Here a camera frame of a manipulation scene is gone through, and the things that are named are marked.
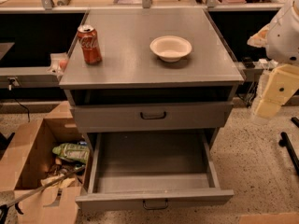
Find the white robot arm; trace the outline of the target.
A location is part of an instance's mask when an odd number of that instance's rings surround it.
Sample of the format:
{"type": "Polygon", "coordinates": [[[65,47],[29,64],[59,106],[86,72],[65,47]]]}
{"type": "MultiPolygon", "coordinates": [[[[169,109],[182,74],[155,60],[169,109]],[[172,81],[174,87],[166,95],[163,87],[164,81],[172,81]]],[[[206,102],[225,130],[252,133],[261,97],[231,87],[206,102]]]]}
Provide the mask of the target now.
{"type": "Polygon", "coordinates": [[[288,0],[248,44],[265,48],[278,65],[260,76],[251,118],[266,123],[299,90],[299,0],[288,0]]]}

